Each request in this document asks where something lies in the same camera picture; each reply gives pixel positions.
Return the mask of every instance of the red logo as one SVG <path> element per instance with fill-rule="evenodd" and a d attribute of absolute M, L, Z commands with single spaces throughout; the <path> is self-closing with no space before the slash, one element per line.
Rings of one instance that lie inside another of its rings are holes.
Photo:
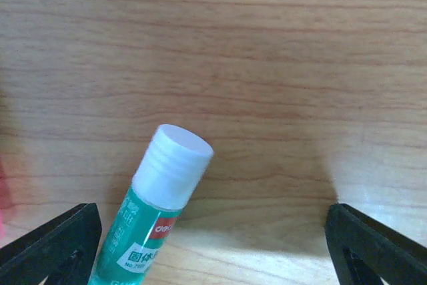
<path fill-rule="evenodd" d="M 152 240 L 160 240 L 162 238 L 165 238 L 169 234 L 173 225 L 175 224 L 176 219 L 176 217 L 159 218 L 155 223 L 155 226 L 151 231 L 149 238 L 151 238 Z"/>

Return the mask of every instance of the tabletop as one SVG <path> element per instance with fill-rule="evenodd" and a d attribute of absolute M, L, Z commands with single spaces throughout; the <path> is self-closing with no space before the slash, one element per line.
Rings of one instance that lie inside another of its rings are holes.
<path fill-rule="evenodd" d="M 337 285 L 345 202 L 427 245 L 426 0 L 0 0 L 4 245 L 104 235 L 155 128 L 216 151 L 147 284 Z"/>

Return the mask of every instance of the wood grain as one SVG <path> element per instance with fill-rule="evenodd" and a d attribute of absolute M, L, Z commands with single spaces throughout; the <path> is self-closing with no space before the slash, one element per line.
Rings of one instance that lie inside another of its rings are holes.
<path fill-rule="evenodd" d="M 216 151 L 149 284 L 337 284 L 328 206 L 427 245 L 427 0 L 0 0 L 6 244 L 107 230 L 161 123 Z"/>

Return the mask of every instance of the brand logo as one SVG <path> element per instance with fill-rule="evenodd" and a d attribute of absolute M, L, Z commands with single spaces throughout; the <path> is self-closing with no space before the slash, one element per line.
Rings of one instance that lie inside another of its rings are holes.
<path fill-rule="evenodd" d="M 175 221 L 176 221 L 176 217 L 157 219 L 157 222 L 155 223 L 155 226 L 151 231 L 151 234 L 149 235 L 149 237 L 152 240 L 159 240 L 159 239 L 165 238 L 169 234 L 173 225 L 175 224 Z"/>

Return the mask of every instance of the glue stick body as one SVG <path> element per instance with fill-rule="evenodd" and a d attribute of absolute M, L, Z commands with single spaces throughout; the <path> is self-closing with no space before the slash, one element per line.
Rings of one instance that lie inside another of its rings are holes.
<path fill-rule="evenodd" d="M 89 285 L 139 285 L 214 151 L 194 133 L 160 125 L 101 247 Z"/>

